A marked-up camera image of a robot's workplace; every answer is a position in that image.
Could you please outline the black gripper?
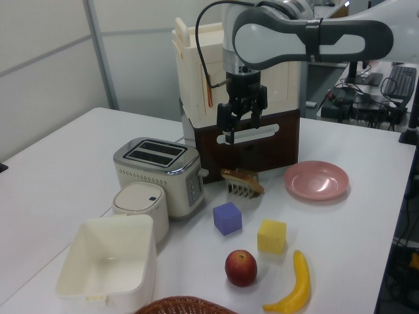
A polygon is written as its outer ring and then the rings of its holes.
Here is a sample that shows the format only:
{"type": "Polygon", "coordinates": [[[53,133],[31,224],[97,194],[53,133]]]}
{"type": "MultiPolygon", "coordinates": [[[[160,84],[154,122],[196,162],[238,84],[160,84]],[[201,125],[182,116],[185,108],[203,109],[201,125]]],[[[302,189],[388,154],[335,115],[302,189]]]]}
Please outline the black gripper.
{"type": "Polygon", "coordinates": [[[217,106],[217,127],[224,133],[225,141],[234,144],[234,130],[241,114],[251,111],[251,127],[260,127],[262,112],[268,106],[267,87],[261,85],[261,73],[236,75],[226,73],[228,103],[217,106]]]}

